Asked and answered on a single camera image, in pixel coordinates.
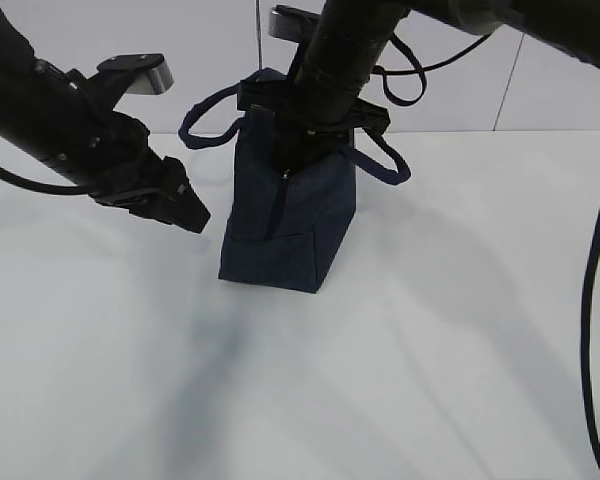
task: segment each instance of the bag handle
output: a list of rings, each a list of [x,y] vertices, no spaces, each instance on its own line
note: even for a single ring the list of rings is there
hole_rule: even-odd
[[[398,153],[396,149],[391,147],[386,140],[376,133],[365,129],[365,133],[369,135],[371,140],[380,147],[380,149],[386,153],[395,162],[397,170],[390,170],[378,162],[373,160],[368,155],[365,155],[359,150],[351,146],[342,147],[345,150],[347,158],[349,158],[355,165],[360,169],[367,172],[374,178],[377,178],[387,185],[401,185],[411,178],[411,169],[405,159]]]
[[[257,80],[264,70],[258,70],[256,73],[247,78],[247,81]],[[219,147],[225,145],[236,136],[238,131],[246,125],[244,117],[237,119],[229,127],[229,129],[220,135],[219,137],[201,137],[189,133],[191,128],[200,121],[212,108],[218,105],[220,102],[229,98],[233,95],[238,94],[240,83],[236,83],[230,87],[224,88],[219,92],[214,93],[209,98],[206,98],[202,102],[193,106],[193,108],[187,113],[182,121],[182,126],[178,130],[178,136],[180,140],[191,150],[203,150],[205,148]]]

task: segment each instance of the white table surface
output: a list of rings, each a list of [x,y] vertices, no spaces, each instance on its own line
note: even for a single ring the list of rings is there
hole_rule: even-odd
[[[579,301],[600,133],[399,134],[316,295],[216,280],[206,233],[0,183],[0,480],[595,479]],[[361,139],[364,150],[375,152]],[[0,163],[58,181],[0,140]],[[594,312],[600,422],[600,277]]]

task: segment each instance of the black cable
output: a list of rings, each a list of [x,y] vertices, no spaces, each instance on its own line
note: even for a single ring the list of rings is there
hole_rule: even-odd
[[[262,16],[260,0],[256,0],[256,35],[258,37],[258,69],[263,68],[263,52],[262,52]]]
[[[484,42],[489,40],[489,38],[491,38],[491,35],[483,36],[482,38],[480,38],[480,40],[478,40],[477,42],[468,46],[463,51],[461,51],[457,55],[454,55],[453,57],[449,58],[448,60],[445,60],[444,62],[436,63],[435,65],[429,65],[428,67],[424,67],[424,71],[425,72],[433,72],[434,70],[439,70],[441,68],[451,65],[454,62],[457,62],[461,58],[469,55],[480,45],[482,45]],[[383,75],[383,76],[386,75],[389,77],[406,77],[408,75],[419,75],[420,74],[420,72],[418,70],[385,70],[383,67],[380,67],[380,66],[375,67],[373,69],[372,73],[374,75]]]
[[[591,310],[593,291],[596,283],[596,273],[600,263],[600,210],[596,227],[591,241],[591,251],[587,261],[587,272],[582,289],[582,318],[580,337],[580,373],[582,378],[582,396],[587,420],[587,431],[593,455],[600,470],[600,436],[596,425],[595,406],[593,402],[593,387],[591,382]]]
[[[33,180],[28,180],[15,173],[11,173],[2,167],[0,167],[0,180],[30,192],[45,193],[47,195],[76,196],[97,193],[97,190],[94,187],[62,187],[59,185],[34,182]]]
[[[405,58],[414,66],[415,72],[420,77],[420,84],[422,86],[420,90],[420,95],[413,100],[406,100],[404,98],[398,97],[395,93],[391,91],[391,87],[389,86],[389,76],[387,75],[384,67],[376,66],[374,71],[378,71],[379,75],[382,75],[382,88],[384,90],[385,96],[389,99],[389,101],[399,107],[412,107],[416,103],[418,103],[424,97],[425,93],[427,93],[427,74],[424,71],[424,67],[416,57],[415,53],[409,48],[409,46],[404,43],[402,40],[398,38],[397,35],[391,35],[391,44],[402,53]]]

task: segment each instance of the dark blue tote bag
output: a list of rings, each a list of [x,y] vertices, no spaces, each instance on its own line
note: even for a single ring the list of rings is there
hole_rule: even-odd
[[[280,80],[265,69],[250,80]],[[407,181],[404,159],[382,137],[371,138],[395,161],[389,170],[351,145],[320,153],[309,167],[280,173],[272,164],[275,114],[253,108],[220,137],[191,135],[191,127],[239,84],[221,90],[187,114],[179,131],[193,150],[228,143],[236,134],[234,199],[222,246],[219,278],[316,293],[322,286],[356,211],[358,166],[390,185]]]

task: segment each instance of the zipper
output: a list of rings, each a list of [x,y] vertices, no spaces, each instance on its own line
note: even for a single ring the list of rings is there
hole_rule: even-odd
[[[289,185],[291,184],[291,169],[288,169],[282,174],[280,183],[278,184],[278,192],[276,198],[273,201],[271,208],[271,216],[269,217],[269,224],[267,225],[267,233],[265,234],[265,240],[271,240],[276,233],[276,230],[282,223],[282,217],[284,216],[284,210],[287,205],[287,195],[289,193]]]

